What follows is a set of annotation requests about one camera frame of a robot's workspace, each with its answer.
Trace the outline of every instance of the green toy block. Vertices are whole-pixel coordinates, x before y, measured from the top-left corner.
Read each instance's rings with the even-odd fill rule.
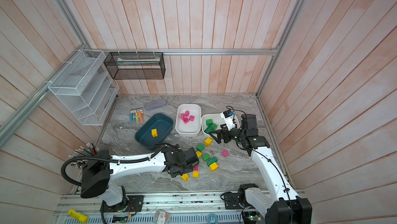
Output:
[[[213,157],[210,160],[207,161],[207,165],[210,166],[212,163],[218,162],[217,157]]]
[[[205,123],[207,124],[207,126],[211,126],[213,124],[212,119],[206,120]]]
[[[208,126],[205,130],[204,130],[204,132],[206,133],[206,134],[208,134],[209,132],[211,132],[211,131],[213,131],[214,129],[211,127],[211,126]]]
[[[215,123],[213,123],[212,125],[211,125],[211,127],[212,127],[212,130],[216,130],[216,128],[218,127]]]
[[[209,155],[208,153],[204,154],[204,155],[201,156],[201,157],[202,157],[202,159],[203,159],[204,161],[207,161],[208,159],[211,158],[210,155]]]
[[[204,150],[204,147],[205,147],[204,144],[199,144],[197,150],[202,152]]]

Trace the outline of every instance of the dark teal plastic bin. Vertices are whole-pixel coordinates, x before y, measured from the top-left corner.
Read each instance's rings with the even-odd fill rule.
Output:
[[[135,140],[147,149],[154,151],[157,147],[153,147],[153,145],[163,142],[172,131],[172,126],[173,120],[170,117],[162,113],[154,114],[136,132]],[[157,129],[157,137],[152,136],[152,129]]]

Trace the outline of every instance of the wire mesh basket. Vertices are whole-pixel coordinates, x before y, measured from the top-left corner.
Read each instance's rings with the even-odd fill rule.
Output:
[[[81,50],[48,86],[54,95],[80,96],[105,59],[100,50]]]
[[[164,79],[162,53],[110,52],[104,62],[113,79]]]
[[[98,72],[104,59],[103,51],[82,50],[49,86],[82,125],[102,125],[119,90],[107,71]]]

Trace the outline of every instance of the black cable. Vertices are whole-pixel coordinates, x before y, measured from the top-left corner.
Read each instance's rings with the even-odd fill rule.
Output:
[[[247,220],[247,219],[244,219],[244,217],[243,217],[243,211],[244,211],[244,209],[245,209],[246,207],[251,208],[251,205],[245,206],[245,207],[243,208],[243,210],[241,211],[240,216],[241,216],[241,219],[243,219],[243,220]]]
[[[236,111],[243,112],[243,113],[245,114],[245,116],[247,116],[247,114],[246,114],[244,111],[238,110],[238,109],[234,109],[232,106],[226,106],[226,108],[227,108],[228,110],[233,110],[233,119],[234,119],[234,116],[236,116],[236,115],[234,114]],[[239,127],[239,129],[241,129],[241,127],[244,126],[244,124],[246,124],[246,122],[247,122],[247,119],[245,119],[245,122],[244,122],[244,123],[241,122],[241,126]]]
[[[231,194],[232,194],[232,192],[225,192],[225,193],[223,193],[222,195],[220,195],[219,197],[220,197],[221,200],[224,201],[224,202],[231,202],[231,201],[229,201],[229,200],[226,200],[225,198],[222,198],[222,197],[225,197],[225,194],[227,194],[227,193],[231,193]]]
[[[100,218],[103,224],[106,224],[105,216],[103,215],[103,208],[105,207],[105,201],[102,200],[102,206],[100,208]]]
[[[169,146],[169,147],[175,147],[175,145],[172,145],[172,144],[170,144],[170,143],[166,143],[166,142],[163,142],[163,143],[157,143],[157,144],[155,144],[155,145],[153,145],[153,146],[159,146],[159,145],[167,145],[167,146]]]
[[[161,152],[161,150],[164,147],[161,147],[159,149],[157,149],[150,157],[153,158],[154,156],[156,156],[159,152]],[[133,160],[117,160],[117,159],[110,159],[110,158],[99,158],[99,157],[93,157],[93,156],[80,156],[80,157],[74,157],[69,159],[68,161],[66,161],[65,163],[63,163],[62,167],[61,167],[61,175],[62,177],[77,186],[81,186],[81,182],[77,182],[76,180],[73,180],[72,178],[70,178],[67,174],[66,174],[66,167],[73,162],[76,161],[80,161],[80,160],[97,160],[97,161],[102,161],[102,162],[108,162],[108,163],[115,163],[115,164],[135,164],[135,163],[140,163],[140,162],[144,162],[144,161],[148,161],[149,157],[146,158],[140,158],[140,159],[133,159]]]
[[[234,116],[235,116],[235,114],[234,114],[235,111],[243,112],[243,113],[245,114],[245,116],[246,116],[246,113],[245,113],[244,111],[242,111],[242,110],[234,109],[232,106],[226,106],[226,108],[227,108],[228,110],[232,110],[232,111],[233,111],[233,119],[234,119]],[[245,122],[244,122],[244,123],[241,123],[241,126],[239,127],[239,129],[241,130],[241,133],[242,133],[242,138],[245,138],[245,137],[246,137],[245,131],[247,130],[247,128],[244,128],[244,129],[241,128],[242,126],[244,126],[244,125],[246,124],[246,122],[247,122],[247,119],[245,119]],[[280,177],[281,177],[281,180],[283,181],[283,185],[284,185],[284,187],[285,187],[284,192],[286,192],[286,193],[287,193],[287,196],[288,196],[289,205],[290,205],[290,207],[291,207],[291,224],[292,224],[292,215],[293,215],[293,211],[292,211],[291,199],[290,199],[290,196],[289,196],[289,194],[288,194],[288,190],[289,190],[289,189],[287,188],[287,185],[285,184],[284,179],[283,179],[283,177],[281,176],[280,171],[277,169],[277,167],[275,166],[275,164],[273,164],[273,162],[272,162],[270,159],[268,159],[267,157],[265,157],[263,154],[261,154],[260,152],[258,152],[258,151],[256,151],[256,150],[252,149],[251,147],[246,147],[246,146],[244,146],[244,144],[243,144],[242,142],[240,142],[240,144],[242,145],[242,148],[241,148],[241,147],[239,147],[239,142],[238,142],[237,140],[235,140],[235,141],[236,141],[236,146],[237,146],[238,148],[240,148],[241,150],[245,150],[245,151],[246,151],[247,148],[248,148],[248,149],[251,149],[252,151],[254,151],[254,152],[256,152],[256,153],[259,153],[262,157],[266,158],[266,159],[268,160],[268,162],[270,162],[270,163],[275,167],[275,169],[277,170],[277,172],[279,173],[279,175],[280,175]]]
[[[279,174],[280,177],[281,177],[281,180],[283,181],[283,185],[284,185],[284,187],[285,187],[284,192],[286,192],[286,193],[287,193],[287,196],[288,196],[289,205],[290,205],[290,209],[291,209],[291,224],[292,224],[292,215],[293,215],[293,211],[292,211],[291,198],[290,198],[290,196],[289,196],[289,194],[288,194],[289,188],[287,188],[287,185],[285,184],[284,179],[283,179],[283,177],[282,177],[280,171],[277,169],[277,167],[275,166],[275,164],[274,164],[270,159],[268,159],[267,157],[265,157],[262,153],[260,153],[260,152],[258,152],[258,151],[256,151],[256,150],[252,149],[251,147],[246,147],[246,148],[251,149],[252,151],[258,153],[259,155],[261,155],[262,157],[264,157],[265,159],[267,159],[267,161],[270,162],[270,163],[275,167],[275,169],[277,170],[278,174]]]

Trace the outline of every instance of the black mesh basket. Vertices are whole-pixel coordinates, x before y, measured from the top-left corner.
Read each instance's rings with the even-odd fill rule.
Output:
[[[110,52],[104,62],[113,79],[164,79],[162,53]]]

